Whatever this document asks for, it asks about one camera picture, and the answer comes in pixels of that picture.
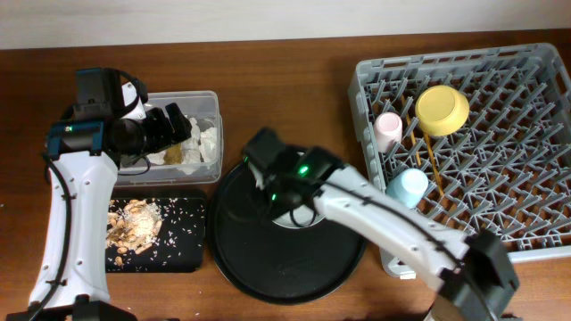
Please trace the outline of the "large white napkin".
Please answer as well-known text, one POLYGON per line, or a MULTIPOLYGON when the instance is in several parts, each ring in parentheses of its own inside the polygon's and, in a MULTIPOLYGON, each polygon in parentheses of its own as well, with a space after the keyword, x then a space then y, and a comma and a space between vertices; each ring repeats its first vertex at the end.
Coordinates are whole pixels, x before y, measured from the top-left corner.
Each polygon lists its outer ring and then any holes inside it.
MULTIPOLYGON (((181 144, 184 160, 181 164, 177 165, 177 169, 191 175, 200 167, 202 156, 199 150, 199 135, 201 134, 200 128, 197 126, 197 120, 188 115, 186 117, 192 124, 192 136, 181 144)), ((156 166, 169 166, 164 164, 163 156, 165 151, 151 153, 147 156, 148 160, 156 166)))

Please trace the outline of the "grey round plate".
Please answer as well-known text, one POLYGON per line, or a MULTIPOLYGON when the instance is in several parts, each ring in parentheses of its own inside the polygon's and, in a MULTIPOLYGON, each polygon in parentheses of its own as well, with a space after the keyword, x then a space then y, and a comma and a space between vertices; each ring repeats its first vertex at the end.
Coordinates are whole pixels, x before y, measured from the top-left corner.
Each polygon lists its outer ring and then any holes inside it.
POLYGON ((312 206, 307 206, 304 201, 295 208, 287 201, 283 187, 284 185, 277 178, 270 187, 269 216, 275 225, 288 229, 301 229, 314 226, 324 218, 312 206))

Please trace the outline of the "gold foil wrapper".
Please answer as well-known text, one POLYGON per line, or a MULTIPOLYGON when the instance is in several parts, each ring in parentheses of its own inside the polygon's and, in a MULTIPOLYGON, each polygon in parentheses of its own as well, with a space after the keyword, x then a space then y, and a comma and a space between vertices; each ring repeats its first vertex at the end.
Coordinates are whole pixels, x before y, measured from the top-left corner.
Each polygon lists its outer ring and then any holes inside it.
POLYGON ((165 165, 178 165, 184 160, 181 144, 174 144, 165 151, 163 156, 165 165))

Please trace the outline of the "small white tissue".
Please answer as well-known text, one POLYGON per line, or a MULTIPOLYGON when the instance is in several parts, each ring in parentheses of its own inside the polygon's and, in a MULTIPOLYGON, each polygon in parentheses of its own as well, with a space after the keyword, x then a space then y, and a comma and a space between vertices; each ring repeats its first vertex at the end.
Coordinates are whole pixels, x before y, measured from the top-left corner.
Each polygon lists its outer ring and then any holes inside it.
POLYGON ((216 158, 218 133, 215 127, 201 133, 199 150, 204 162, 212 162, 216 158))

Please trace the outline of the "food scraps pile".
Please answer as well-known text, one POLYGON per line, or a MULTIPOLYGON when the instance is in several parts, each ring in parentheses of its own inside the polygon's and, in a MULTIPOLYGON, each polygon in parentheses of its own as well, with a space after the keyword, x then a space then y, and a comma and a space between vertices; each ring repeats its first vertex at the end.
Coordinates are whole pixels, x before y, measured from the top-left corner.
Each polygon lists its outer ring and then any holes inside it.
POLYGON ((120 205, 111 200, 107 214, 106 259, 113 268, 124 268, 157 244, 163 218, 155 199, 128 200, 120 205))

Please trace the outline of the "blue cup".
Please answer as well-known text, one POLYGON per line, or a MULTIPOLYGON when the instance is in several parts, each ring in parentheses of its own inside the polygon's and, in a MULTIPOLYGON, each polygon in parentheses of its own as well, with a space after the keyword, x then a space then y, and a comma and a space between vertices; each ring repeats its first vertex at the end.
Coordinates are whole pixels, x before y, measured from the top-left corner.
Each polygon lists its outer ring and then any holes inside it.
POLYGON ((404 206, 414 209, 422 200, 427 188, 428 178, 424 172, 419 169, 406 169, 389 183, 386 194, 404 206))

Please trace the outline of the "pink cup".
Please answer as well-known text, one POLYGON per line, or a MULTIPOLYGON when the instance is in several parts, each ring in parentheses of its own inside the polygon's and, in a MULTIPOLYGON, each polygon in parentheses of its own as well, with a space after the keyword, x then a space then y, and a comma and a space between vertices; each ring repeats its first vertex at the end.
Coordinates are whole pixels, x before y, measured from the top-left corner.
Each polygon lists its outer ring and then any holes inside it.
POLYGON ((390 152, 401 141, 402 121, 398 114, 384 112, 380 114, 373 125, 377 141, 377 149, 381 153, 390 152))

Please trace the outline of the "yellow bowl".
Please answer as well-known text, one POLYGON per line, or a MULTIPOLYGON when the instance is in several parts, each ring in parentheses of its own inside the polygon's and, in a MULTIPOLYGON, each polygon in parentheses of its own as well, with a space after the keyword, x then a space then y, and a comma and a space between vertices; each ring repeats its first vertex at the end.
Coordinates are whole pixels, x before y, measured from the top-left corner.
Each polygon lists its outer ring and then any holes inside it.
POLYGON ((447 136, 468 120, 469 102, 451 86, 432 86, 417 99, 415 114, 422 131, 429 136, 447 136))

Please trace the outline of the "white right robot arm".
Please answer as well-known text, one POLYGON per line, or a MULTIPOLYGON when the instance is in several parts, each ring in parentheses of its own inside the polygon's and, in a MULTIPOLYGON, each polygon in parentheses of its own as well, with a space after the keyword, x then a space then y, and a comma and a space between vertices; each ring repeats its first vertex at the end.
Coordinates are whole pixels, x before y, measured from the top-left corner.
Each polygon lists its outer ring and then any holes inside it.
POLYGON ((436 223, 381 193, 324 149, 299 154, 285 148, 270 163, 249 168, 271 201, 306 206, 410 266, 436 293, 430 320, 499 320, 519 287, 496 234, 467 235, 436 223))

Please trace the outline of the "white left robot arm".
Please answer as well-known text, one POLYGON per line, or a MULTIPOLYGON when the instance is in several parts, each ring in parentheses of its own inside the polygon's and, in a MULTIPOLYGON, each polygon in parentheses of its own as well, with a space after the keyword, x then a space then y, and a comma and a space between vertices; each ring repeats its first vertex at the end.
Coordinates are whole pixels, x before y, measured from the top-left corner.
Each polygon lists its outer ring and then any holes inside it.
POLYGON ((104 261, 112 190, 122 163, 186 140, 191 127, 174 103, 143 118, 78 106, 51 126, 42 155, 52 191, 42 267, 27 309, 7 319, 135 319, 109 302, 104 261))

